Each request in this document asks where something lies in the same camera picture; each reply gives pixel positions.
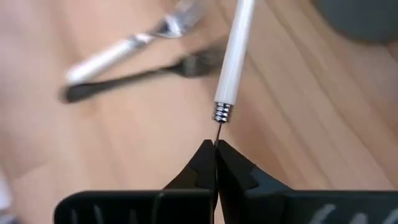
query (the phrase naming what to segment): white fork handle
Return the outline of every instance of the white fork handle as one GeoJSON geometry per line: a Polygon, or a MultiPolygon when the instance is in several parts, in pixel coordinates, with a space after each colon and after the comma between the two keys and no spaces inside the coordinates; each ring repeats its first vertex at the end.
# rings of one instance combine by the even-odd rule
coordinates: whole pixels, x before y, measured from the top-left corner
{"type": "Polygon", "coordinates": [[[67,72],[68,84],[83,83],[109,69],[128,55],[137,52],[143,46],[153,41],[155,37],[147,34],[137,34],[129,39],[121,40],[108,50],[90,57],[87,61],[73,66],[67,72]]]}

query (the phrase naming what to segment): wood grain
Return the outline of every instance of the wood grain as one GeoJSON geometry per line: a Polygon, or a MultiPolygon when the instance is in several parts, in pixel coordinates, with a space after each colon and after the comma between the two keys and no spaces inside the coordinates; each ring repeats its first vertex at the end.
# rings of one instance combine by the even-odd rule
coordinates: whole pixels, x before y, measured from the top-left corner
{"type": "MultiPolygon", "coordinates": [[[[0,166],[25,223],[51,223],[56,204],[77,191],[159,189],[213,138],[217,74],[165,75],[75,105],[58,100],[70,66],[144,32],[176,2],[0,3],[0,166]]],[[[186,37],[160,40],[99,79],[165,65],[226,37],[236,0],[209,5],[186,37]]],[[[309,0],[258,0],[221,138],[294,189],[395,189],[396,52],[396,44],[334,33],[309,0]]]]}

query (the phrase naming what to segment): wooden table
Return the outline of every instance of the wooden table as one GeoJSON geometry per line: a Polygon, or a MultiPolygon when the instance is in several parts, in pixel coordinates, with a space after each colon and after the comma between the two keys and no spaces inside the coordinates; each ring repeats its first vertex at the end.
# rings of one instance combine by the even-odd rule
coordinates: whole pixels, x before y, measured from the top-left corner
{"type": "MultiPolygon", "coordinates": [[[[170,74],[75,105],[58,100],[71,65],[145,31],[176,2],[0,3],[0,166],[24,223],[52,223],[56,204],[81,190],[162,188],[214,138],[216,75],[170,74]]],[[[209,2],[194,32],[158,41],[100,79],[168,64],[228,35],[236,1],[209,2]]],[[[397,44],[346,40],[308,0],[258,0],[221,138],[294,189],[394,189],[397,60],[397,44]]]]}

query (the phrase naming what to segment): silver fork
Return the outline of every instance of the silver fork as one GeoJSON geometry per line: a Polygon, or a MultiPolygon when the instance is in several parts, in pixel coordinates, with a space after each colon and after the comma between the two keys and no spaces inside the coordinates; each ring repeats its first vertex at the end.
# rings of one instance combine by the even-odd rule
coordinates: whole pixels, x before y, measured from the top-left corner
{"type": "Polygon", "coordinates": [[[73,66],[67,72],[68,84],[83,83],[125,59],[157,37],[175,39],[186,34],[204,15],[203,0],[181,0],[175,10],[163,21],[145,34],[132,35],[120,40],[108,50],[90,57],[87,61],[73,66]]]}

